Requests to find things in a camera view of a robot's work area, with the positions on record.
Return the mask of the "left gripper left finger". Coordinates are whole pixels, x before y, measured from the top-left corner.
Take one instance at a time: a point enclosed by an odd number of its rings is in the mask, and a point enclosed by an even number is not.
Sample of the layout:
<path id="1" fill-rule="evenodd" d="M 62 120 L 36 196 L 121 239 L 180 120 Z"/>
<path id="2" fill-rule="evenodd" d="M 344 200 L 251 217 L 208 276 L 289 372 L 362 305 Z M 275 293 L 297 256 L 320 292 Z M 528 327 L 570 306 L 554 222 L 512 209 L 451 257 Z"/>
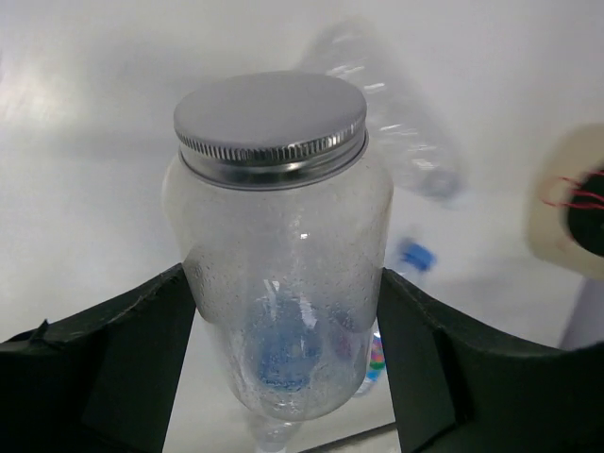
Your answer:
<path id="1" fill-rule="evenodd" d="M 2 342 L 2 451 L 161 452 L 194 312 L 176 265 Z"/>

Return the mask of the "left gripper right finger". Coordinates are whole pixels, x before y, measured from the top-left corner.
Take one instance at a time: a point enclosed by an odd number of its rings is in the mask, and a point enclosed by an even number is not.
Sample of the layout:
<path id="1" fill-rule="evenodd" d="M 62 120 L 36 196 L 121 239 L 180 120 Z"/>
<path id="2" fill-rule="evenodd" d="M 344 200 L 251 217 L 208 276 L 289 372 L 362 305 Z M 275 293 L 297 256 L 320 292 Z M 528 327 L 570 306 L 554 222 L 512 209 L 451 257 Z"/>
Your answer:
<path id="1" fill-rule="evenodd" d="M 599 452 L 603 346 L 500 331 L 382 274 L 377 306 L 405 452 Z"/>

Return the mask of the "clear jar silver lid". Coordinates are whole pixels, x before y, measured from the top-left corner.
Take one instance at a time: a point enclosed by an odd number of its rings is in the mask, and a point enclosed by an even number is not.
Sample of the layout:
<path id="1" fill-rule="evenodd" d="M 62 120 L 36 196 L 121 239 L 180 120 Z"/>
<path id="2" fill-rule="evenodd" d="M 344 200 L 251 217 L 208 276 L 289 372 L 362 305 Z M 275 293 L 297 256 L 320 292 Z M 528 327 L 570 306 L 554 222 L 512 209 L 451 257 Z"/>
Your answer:
<path id="1" fill-rule="evenodd" d="M 365 377 L 394 184 L 361 91 L 237 75 L 176 106 L 162 188 L 197 308 L 252 412 L 312 420 Z"/>

